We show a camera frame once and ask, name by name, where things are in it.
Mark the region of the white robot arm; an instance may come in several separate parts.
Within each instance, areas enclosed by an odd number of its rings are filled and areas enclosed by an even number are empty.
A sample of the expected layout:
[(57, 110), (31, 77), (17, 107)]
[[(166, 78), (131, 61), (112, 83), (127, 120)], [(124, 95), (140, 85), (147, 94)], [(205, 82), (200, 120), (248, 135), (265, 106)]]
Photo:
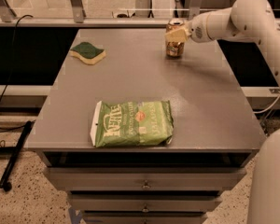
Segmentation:
[[(267, 0), (236, 0), (165, 34), (168, 42), (226, 39), (255, 43), (280, 88), (280, 26)], [(247, 224), (280, 224), (280, 129), (262, 144), (250, 191)]]

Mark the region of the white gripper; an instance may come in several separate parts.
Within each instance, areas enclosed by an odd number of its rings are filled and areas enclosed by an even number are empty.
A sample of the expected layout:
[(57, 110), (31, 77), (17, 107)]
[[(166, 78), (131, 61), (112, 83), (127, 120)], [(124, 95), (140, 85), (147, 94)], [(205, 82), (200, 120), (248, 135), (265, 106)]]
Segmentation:
[(210, 13), (203, 13), (198, 16), (195, 16), (189, 22), (189, 30), (187, 28), (181, 27), (174, 29), (165, 34), (165, 40), (167, 42), (186, 42), (189, 37), (197, 42), (210, 42), (211, 38), (207, 32), (207, 20)]

